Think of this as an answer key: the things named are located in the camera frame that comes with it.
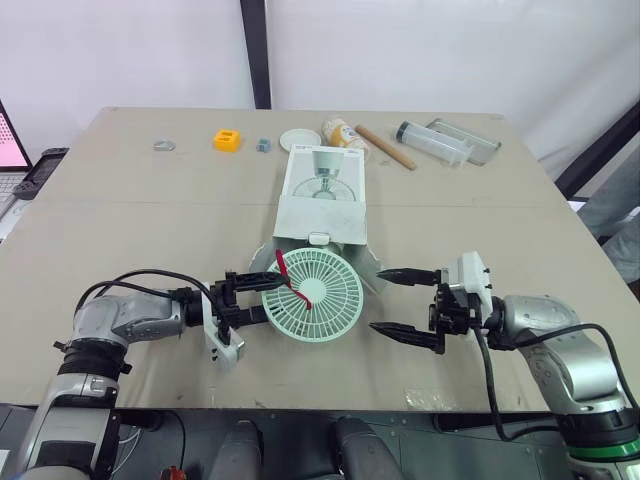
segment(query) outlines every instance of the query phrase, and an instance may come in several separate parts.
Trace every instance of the orange block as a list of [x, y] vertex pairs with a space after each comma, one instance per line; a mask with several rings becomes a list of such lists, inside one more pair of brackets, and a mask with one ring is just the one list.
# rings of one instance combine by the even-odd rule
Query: orange block
[[223, 152], [235, 152], [240, 148], [240, 132], [235, 130], [219, 130], [213, 137], [213, 146]]

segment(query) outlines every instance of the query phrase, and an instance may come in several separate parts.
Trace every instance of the robotic arm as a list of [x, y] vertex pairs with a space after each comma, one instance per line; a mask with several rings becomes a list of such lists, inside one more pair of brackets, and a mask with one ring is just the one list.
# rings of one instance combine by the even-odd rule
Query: robotic arm
[[261, 307], [241, 310], [236, 292], [269, 290], [287, 281], [279, 273], [227, 272], [209, 292], [182, 288], [87, 302], [76, 312], [71, 339], [54, 344], [64, 361], [19, 452], [18, 471], [26, 472], [21, 479], [108, 479], [121, 423], [114, 409], [118, 378], [132, 368], [125, 363], [129, 345], [204, 325], [212, 360], [231, 368], [244, 349], [236, 329], [267, 321]]
[[[429, 307], [433, 333], [398, 323], [373, 323], [371, 327], [394, 340], [438, 354], [445, 352], [447, 334], [473, 330], [483, 349], [487, 377], [492, 376], [491, 364], [481, 331], [486, 332], [489, 348], [518, 349], [555, 415], [575, 478], [640, 478], [637, 405], [616, 366], [617, 358], [614, 362], [592, 342], [583, 327], [599, 329], [611, 343], [608, 334], [597, 325], [582, 325], [568, 305], [549, 296], [492, 297], [489, 274], [477, 252], [466, 253], [433, 272], [379, 272], [379, 277], [394, 283], [437, 287], [434, 304]], [[488, 387], [492, 413], [499, 417], [492, 390]], [[625, 408], [623, 390], [633, 409]], [[496, 428], [503, 440], [515, 438], [504, 434], [501, 424]]]

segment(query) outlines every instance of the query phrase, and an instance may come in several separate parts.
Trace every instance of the wooden stick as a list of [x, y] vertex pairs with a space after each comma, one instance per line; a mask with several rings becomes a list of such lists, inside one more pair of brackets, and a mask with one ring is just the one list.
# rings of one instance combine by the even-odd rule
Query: wooden stick
[[409, 170], [416, 169], [417, 165], [413, 160], [411, 160], [408, 156], [406, 156], [404, 153], [402, 153], [398, 149], [389, 145], [387, 142], [382, 140], [380, 137], [378, 137], [375, 133], [373, 133], [368, 128], [365, 128], [362, 125], [357, 125], [356, 132], [358, 132], [364, 138], [369, 140], [371, 143], [373, 143], [376, 147], [378, 147], [380, 150], [385, 152], [391, 158], [393, 158], [397, 162], [407, 167]]

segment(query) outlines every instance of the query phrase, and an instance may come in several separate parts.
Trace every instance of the fan grille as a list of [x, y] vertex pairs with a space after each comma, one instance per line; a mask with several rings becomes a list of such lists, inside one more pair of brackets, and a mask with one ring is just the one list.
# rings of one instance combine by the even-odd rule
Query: fan grille
[[[318, 248], [300, 248], [284, 255], [294, 290], [283, 286], [262, 292], [262, 304], [275, 327], [305, 342], [326, 342], [345, 334], [362, 312], [362, 283], [353, 267], [342, 257]], [[274, 262], [269, 271], [279, 272]]]

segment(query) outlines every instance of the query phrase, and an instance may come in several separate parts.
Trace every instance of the clear plastic tube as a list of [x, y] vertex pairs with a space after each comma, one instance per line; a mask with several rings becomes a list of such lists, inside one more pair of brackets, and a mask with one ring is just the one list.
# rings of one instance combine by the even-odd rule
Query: clear plastic tube
[[441, 158], [451, 167], [464, 164], [473, 152], [473, 145], [469, 142], [457, 140], [413, 122], [402, 122], [396, 132], [396, 140]]

